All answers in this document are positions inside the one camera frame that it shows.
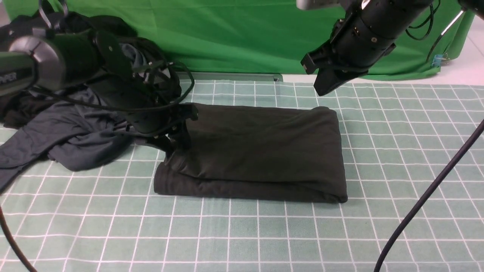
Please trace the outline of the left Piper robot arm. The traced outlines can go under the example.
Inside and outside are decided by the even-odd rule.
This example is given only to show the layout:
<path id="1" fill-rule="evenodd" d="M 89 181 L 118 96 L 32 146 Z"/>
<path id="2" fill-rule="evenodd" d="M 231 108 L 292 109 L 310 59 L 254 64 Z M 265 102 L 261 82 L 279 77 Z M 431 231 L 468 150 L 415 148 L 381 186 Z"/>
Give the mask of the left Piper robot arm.
<path id="1" fill-rule="evenodd" d="M 155 77 L 171 66 L 184 69 L 191 85 L 175 100 L 157 91 Z M 124 122 L 116 134 L 147 138 L 147 145 L 166 153 L 189 149 L 186 120 L 198 119 L 193 103 L 183 103 L 195 85 L 181 62 L 157 60 L 132 67 L 117 38 L 107 31 L 56 34 L 33 29 L 31 36 L 15 39 L 1 53 L 1 95 L 36 92 L 69 103 L 119 113 Z"/>

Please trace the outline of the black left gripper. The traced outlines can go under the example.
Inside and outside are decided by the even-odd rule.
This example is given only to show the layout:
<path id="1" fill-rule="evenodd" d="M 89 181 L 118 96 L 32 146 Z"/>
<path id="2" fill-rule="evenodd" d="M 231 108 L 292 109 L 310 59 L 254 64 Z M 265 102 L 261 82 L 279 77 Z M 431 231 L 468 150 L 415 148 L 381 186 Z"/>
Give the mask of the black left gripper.
<path id="1" fill-rule="evenodd" d="M 172 155 L 176 148 L 191 147 L 186 122 L 197 120 L 198 110 L 193 103 L 183 103 L 183 97 L 169 100 L 140 76 L 122 79 L 105 75 L 87 85 L 105 102 L 104 109 L 124 117 L 122 133 L 147 138 L 150 146 L 165 155 Z"/>

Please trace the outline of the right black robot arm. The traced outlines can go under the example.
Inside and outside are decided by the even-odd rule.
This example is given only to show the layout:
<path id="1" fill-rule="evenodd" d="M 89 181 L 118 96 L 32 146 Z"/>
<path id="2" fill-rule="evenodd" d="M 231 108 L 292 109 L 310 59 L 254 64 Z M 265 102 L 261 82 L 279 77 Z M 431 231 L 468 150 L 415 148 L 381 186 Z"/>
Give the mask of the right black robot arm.
<path id="1" fill-rule="evenodd" d="M 299 0 L 301 10 L 340 5 L 344 18 L 335 21 L 329 39 L 306 53 L 301 66 L 317 72 L 313 88 L 325 96 L 343 84 L 366 76 L 370 69 L 396 48 L 396 40 L 425 9 L 433 22 L 432 0 Z"/>

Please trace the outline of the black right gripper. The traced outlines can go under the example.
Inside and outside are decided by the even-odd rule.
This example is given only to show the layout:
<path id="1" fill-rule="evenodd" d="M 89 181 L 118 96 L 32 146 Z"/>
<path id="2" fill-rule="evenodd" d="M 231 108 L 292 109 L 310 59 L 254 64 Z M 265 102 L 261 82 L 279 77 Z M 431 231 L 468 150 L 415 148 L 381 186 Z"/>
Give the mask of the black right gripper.
<path id="1" fill-rule="evenodd" d="M 378 2 L 349 2 L 344 19 L 339 19 L 329 40 L 306 53 L 301 65 L 307 74 L 319 69 L 313 87 L 325 96 L 344 83 L 361 77 L 396 45 L 394 39 L 374 33 L 363 16 L 377 12 Z"/>

